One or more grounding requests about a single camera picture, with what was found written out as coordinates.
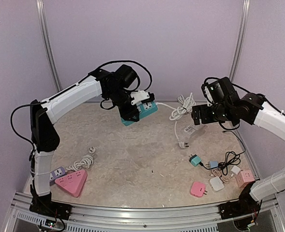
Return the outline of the teal power strip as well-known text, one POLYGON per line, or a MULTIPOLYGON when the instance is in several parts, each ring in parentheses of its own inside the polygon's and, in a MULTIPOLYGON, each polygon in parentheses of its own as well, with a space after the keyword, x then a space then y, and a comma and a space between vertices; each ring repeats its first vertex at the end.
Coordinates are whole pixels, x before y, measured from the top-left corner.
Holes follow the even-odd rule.
POLYGON ((156 103, 154 101, 152 102, 147 102, 147 103, 141 103, 138 107, 137 107, 138 111, 139 111, 139 119, 137 120, 137 117, 134 116, 135 121, 129 121, 129 120, 124 120, 123 118, 121 118, 122 124, 125 126, 129 126, 145 117, 150 116, 151 114, 155 113, 158 111, 158 107, 156 105, 156 103))

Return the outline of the white cube socket adapter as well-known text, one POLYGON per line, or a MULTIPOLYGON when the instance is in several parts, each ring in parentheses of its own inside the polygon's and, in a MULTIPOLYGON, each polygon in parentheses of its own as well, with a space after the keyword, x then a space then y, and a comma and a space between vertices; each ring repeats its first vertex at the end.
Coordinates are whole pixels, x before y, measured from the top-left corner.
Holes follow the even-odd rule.
POLYGON ((194 123, 185 126, 181 131, 183 132, 183 137, 186 140, 189 140, 193 136, 199 134, 205 129, 205 125, 195 125, 194 123))

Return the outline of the teal charger plug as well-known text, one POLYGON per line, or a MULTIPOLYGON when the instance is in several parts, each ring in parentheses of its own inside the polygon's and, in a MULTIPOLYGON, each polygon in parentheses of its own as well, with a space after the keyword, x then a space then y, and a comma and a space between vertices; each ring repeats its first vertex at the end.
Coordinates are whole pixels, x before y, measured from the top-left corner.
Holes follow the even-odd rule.
POLYGON ((198 166, 202 162, 202 160, 201 160, 201 158, 198 155, 194 154, 194 155, 190 155, 189 156, 189 162, 194 167, 196 167, 196 166, 198 166))

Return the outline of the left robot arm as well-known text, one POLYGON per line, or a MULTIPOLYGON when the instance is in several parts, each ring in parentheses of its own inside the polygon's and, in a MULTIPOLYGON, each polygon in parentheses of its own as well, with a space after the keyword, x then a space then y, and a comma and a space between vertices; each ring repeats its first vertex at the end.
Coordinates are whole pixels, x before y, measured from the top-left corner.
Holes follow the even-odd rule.
POLYGON ((95 69, 65 90, 41 101, 33 101, 30 107, 31 140, 34 149, 31 153, 32 206, 45 215, 55 211, 51 201, 50 172, 55 151, 60 145, 57 125, 73 110, 93 98, 102 97, 118 107, 121 116, 129 119, 138 110, 132 102, 128 88, 133 82, 140 82, 136 71, 121 65, 116 71, 95 69))

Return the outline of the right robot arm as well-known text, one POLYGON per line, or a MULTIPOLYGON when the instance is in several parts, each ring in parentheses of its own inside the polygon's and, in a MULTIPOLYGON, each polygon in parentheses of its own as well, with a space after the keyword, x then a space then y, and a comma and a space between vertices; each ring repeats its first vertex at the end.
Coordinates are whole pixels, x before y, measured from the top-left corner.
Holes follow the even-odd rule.
MULTIPOLYGON (((231 122, 234 128, 240 121, 265 129, 285 141, 285 113, 277 109, 265 95, 248 90, 241 98, 228 77, 206 78, 201 86, 206 104, 192 107, 195 125, 231 122)), ((248 184, 235 203, 235 211, 244 215, 264 198, 285 191, 285 168, 262 180, 248 184)))

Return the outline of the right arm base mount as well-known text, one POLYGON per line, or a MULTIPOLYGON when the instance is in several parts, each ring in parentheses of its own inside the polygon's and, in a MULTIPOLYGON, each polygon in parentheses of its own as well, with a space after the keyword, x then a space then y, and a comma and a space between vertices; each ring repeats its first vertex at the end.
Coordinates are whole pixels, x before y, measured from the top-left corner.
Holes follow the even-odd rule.
POLYGON ((233 202, 226 202, 219 205, 221 219, 240 217, 260 210, 260 202, 252 198, 242 198, 233 202))

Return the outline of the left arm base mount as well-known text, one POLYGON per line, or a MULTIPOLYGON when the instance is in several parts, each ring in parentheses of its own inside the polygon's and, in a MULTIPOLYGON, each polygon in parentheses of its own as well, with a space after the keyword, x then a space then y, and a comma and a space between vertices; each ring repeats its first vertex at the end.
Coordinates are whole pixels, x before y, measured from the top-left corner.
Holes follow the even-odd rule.
POLYGON ((36 201, 32 200, 29 210, 43 216, 68 220, 71 214, 72 206, 70 204, 53 201, 44 203, 37 199, 36 201))

